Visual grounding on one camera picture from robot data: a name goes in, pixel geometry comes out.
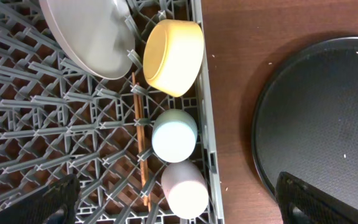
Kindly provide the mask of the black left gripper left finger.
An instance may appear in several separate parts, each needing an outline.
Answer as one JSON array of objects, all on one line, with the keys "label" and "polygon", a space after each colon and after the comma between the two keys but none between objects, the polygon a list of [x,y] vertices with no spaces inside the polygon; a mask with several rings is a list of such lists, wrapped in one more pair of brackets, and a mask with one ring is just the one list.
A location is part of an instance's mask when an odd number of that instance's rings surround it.
[{"label": "black left gripper left finger", "polygon": [[75,174],[36,191],[0,212],[0,224],[74,223],[80,182]]}]

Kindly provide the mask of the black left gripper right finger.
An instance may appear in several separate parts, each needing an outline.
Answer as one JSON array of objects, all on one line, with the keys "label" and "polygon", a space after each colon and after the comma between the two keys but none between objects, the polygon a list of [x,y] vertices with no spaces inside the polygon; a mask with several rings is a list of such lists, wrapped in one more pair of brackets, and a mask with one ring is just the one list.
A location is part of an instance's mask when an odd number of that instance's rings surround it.
[{"label": "black left gripper right finger", "polygon": [[281,172],[275,197],[284,223],[358,223],[358,210],[309,183]]}]

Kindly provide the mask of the pink plastic cup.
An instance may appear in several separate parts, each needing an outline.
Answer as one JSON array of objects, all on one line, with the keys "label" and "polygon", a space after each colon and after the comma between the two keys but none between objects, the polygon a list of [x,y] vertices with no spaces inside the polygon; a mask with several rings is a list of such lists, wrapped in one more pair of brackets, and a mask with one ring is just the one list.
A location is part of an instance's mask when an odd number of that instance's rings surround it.
[{"label": "pink plastic cup", "polygon": [[172,163],[161,185],[171,211],[183,219],[200,216],[208,206],[208,188],[199,168],[190,161]]}]

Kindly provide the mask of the blue plastic cup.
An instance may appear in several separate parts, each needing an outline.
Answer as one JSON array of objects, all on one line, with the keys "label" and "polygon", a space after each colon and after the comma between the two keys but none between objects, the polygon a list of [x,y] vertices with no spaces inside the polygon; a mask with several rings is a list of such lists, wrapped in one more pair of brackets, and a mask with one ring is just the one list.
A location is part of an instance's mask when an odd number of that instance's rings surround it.
[{"label": "blue plastic cup", "polygon": [[194,118],[185,111],[170,109],[155,120],[152,147],[159,158],[176,163],[189,158],[197,138],[198,128]]}]

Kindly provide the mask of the wooden chopstick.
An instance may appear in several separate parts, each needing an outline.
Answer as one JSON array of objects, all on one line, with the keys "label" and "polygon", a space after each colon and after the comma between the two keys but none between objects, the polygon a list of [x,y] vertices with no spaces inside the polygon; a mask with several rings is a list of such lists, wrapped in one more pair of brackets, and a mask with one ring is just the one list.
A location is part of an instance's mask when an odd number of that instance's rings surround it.
[{"label": "wooden chopstick", "polygon": [[[142,118],[142,112],[140,108],[140,96],[138,94],[134,94],[134,107],[135,107],[135,118],[136,120],[140,120]],[[139,153],[145,150],[145,134],[144,127],[142,125],[137,126],[137,140],[138,140],[138,150]],[[142,186],[144,187],[149,179],[148,173],[148,165],[147,161],[140,161],[140,172],[141,172],[141,181]],[[150,196],[145,195],[143,197],[144,205],[147,206],[148,210],[151,211],[151,200]]]},{"label": "wooden chopstick", "polygon": [[[136,84],[134,72],[132,72],[132,84],[133,86],[135,86]],[[136,93],[134,93],[134,109],[135,109],[135,119],[140,120],[142,116],[139,106],[139,96]],[[142,130],[141,125],[136,126],[136,130],[137,130],[138,150],[139,153],[141,153],[144,150],[144,131]],[[145,161],[140,161],[139,163],[140,163],[142,186],[144,187],[148,180],[147,163]],[[144,195],[143,201],[144,201],[144,206],[150,210],[149,196]]]}]

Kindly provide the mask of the grey round plate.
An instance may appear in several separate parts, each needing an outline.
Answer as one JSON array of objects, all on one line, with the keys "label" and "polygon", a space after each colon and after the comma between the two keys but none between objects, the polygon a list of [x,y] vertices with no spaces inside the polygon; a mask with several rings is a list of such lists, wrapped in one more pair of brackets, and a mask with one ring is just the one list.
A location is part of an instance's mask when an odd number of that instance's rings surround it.
[{"label": "grey round plate", "polygon": [[42,13],[59,46],[83,70],[109,80],[132,67],[128,52],[135,37],[125,23],[125,0],[40,0]]}]

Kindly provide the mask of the yellow plastic bowl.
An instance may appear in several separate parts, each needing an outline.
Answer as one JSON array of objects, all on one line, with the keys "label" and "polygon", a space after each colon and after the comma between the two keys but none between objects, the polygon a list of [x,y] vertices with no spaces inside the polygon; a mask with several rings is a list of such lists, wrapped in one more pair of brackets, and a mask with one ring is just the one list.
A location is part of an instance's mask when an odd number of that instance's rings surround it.
[{"label": "yellow plastic bowl", "polygon": [[145,80],[170,96],[182,96],[195,82],[203,54],[204,35],[199,24],[162,20],[152,29],[145,46]]}]

